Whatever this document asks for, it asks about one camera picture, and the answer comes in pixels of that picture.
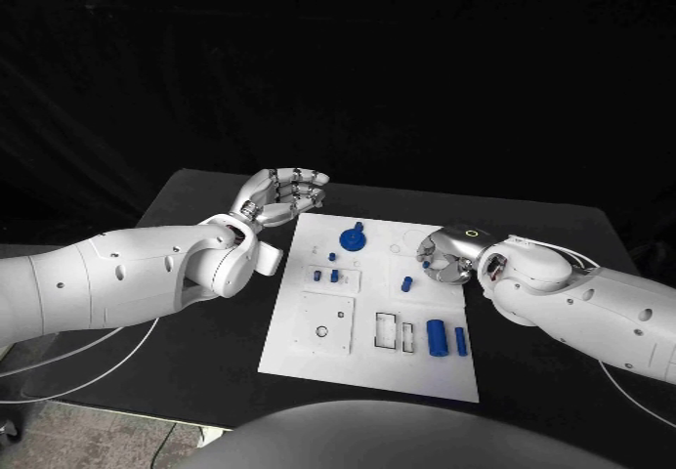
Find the white pegboard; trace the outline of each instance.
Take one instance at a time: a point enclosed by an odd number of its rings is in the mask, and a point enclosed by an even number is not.
[[[339,236],[356,222],[363,223],[366,246],[349,252],[340,247]],[[300,215],[258,367],[261,372],[479,402],[461,286],[428,278],[415,261],[420,241],[438,229],[381,220]],[[335,261],[329,260],[332,252],[338,254]],[[348,284],[338,282],[329,287],[319,282],[313,284],[319,268],[323,278],[333,269],[345,271]],[[412,278],[408,292],[401,291],[404,277]],[[333,327],[346,324],[342,321],[346,318],[338,321],[335,309],[350,300],[352,330],[349,347],[343,349],[343,328],[332,336],[336,342],[325,343],[310,332],[323,325],[320,322],[333,320],[335,325],[326,325],[325,339],[329,339]],[[376,313],[397,315],[394,351],[375,347]],[[428,320],[446,323],[451,351],[447,357],[430,356]],[[412,326],[412,354],[402,350],[404,323]],[[456,327],[464,328],[467,357],[459,356]]]

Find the black curtain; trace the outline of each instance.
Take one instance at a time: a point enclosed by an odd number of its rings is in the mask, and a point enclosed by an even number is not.
[[[675,25],[666,1],[6,3],[5,215],[126,228],[178,169],[301,166],[597,206],[646,246],[673,227]]]

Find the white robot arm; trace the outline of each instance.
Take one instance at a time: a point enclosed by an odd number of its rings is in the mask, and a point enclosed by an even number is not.
[[[108,232],[2,260],[0,346],[52,332],[133,325],[234,296],[254,271],[277,271],[281,251],[257,233],[322,206],[327,182],[317,171],[264,169],[229,213],[199,225]]]
[[[538,326],[554,339],[603,362],[676,384],[676,290],[645,278],[596,266],[565,248],[578,265],[541,243],[518,236],[498,242],[467,226],[433,233],[418,260],[440,250],[450,261],[428,268],[438,281],[463,284],[476,271],[483,294],[500,314]]]

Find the black table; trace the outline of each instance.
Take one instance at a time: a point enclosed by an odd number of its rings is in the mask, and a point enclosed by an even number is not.
[[[227,212],[248,176],[179,171],[139,224],[195,225]],[[601,265],[637,270],[603,212],[590,207],[411,192],[332,183],[319,213],[427,225],[473,224],[496,237],[509,234],[564,245]],[[296,222],[261,232],[287,250]],[[332,400],[375,399],[490,416],[547,434],[633,467],[670,467],[676,430],[621,396],[598,362],[535,327],[508,321],[464,286],[466,315],[480,404],[425,398],[258,373],[284,261],[276,277],[255,274],[231,299],[198,303],[160,319],[147,344],[101,381],[64,400],[162,418],[237,427],[277,410]],[[25,393],[43,397],[100,375],[127,355],[150,323],[31,377]],[[49,355],[90,343],[101,331],[62,333]],[[663,417],[676,420],[676,387],[611,368],[623,387]]]

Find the small blue part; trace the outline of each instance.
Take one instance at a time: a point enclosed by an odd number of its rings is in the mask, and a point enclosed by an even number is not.
[[[456,328],[456,341],[459,342],[459,355],[467,356],[467,344],[464,343],[464,331],[461,327]]]
[[[412,278],[404,277],[404,283],[401,284],[401,291],[408,291],[412,285]]]
[[[447,329],[441,320],[427,321],[427,343],[433,357],[444,357],[449,354]]]
[[[340,234],[340,246],[348,251],[358,251],[366,245],[362,222],[356,222],[355,228]]]

